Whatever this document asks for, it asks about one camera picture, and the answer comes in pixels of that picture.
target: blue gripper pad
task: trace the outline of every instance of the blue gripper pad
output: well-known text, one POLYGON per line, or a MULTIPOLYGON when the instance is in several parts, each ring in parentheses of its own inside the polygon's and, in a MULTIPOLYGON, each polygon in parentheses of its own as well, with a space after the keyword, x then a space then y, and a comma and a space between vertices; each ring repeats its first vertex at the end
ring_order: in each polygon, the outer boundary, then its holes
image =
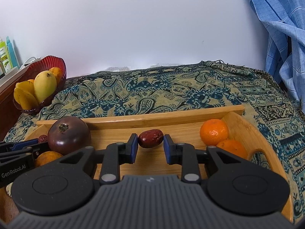
POLYGON ((138 135, 135 135, 135 138, 132 142, 132 152, 131 152, 131 157, 132 157, 132 163, 135 162, 135 158, 137 156, 138 152, 138 135))
POLYGON ((38 144, 38 139, 30 139, 27 141, 15 143, 11 150, 18 151, 18 150, 22 150, 22 148, 25 146, 31 146, 31 145, 35 145, 35 144, 38 144))
POLYGON ((163 138, 163 149, 164 149, 164 153, 165 153, 165 157, 166 157, 166 162, 168 164, 170 164, 171 163, 170 145, 169 145, 166 137, 163 138))

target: white wall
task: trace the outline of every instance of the white wall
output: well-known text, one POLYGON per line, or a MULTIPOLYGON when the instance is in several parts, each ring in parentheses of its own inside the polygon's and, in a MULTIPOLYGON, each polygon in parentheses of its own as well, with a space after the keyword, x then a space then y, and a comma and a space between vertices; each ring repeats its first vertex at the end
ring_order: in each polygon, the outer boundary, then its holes
POLYGON ((110 66, 218 60, 264 69, 267 33, 249 0, 1 0, 20 58, 62 57, 68 77, 110 66))

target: red bowl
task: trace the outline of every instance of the red bowl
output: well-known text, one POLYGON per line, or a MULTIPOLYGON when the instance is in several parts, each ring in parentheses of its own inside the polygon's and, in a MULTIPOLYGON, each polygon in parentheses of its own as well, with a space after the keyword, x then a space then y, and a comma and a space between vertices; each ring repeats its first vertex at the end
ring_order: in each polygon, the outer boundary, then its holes
POLYGON ((50 95, 48 98, 46 98, 42 103, 40 103, 39 106, 36 109, 32 109, 32 110, 23 110, 21 108, 21 106, 13 98, 13 103, 18 110, 20 110, 21 112, 23 112, 25 114, 37 115, 43 107, 49 106, 52 103, 52 100, 53 100, 54 96, 59 91, 63 90, 63 88, 65 86, 66 78, 67 78, 66 65, 65 65, 65 62, 64 62, 63 59, 58 58, 58 57, 54 57, 54 56, 46 56, 42 60, 31 64, 28 67, 28 69, 25 71, 25 73, 18 79, 17 82, 26 81, 26 80, 29 80, 29 79, 35 79, 35 77, 40 72, 45 71, 45 70, 49 70, 52 67, 59 67, 63 72, 63 76, 62 76, 55 92, 52 95, 50 95))

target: bottle label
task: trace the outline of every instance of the bottle label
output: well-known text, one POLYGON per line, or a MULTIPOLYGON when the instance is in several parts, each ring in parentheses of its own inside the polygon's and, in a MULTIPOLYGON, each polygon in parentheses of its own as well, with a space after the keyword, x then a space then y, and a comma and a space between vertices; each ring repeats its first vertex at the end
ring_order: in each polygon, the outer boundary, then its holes
POLYGON ((0 57, 1 57, 1 61, 3 63, 5 71, 11 70, 13 67, 10 63, 10 60, 9 60, 8 55, 7 55, 5 47, 0 48, 0 57))

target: fruit stem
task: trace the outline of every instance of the fruit stem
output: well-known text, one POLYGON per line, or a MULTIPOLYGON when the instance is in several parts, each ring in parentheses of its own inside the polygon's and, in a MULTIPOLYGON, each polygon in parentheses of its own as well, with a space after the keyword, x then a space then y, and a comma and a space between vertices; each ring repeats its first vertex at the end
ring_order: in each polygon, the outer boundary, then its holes
POLYGON ((60 124, 58 126, 59 131, 66 131, 68 128, 69 128, 69 126, 67 124, 60 124))

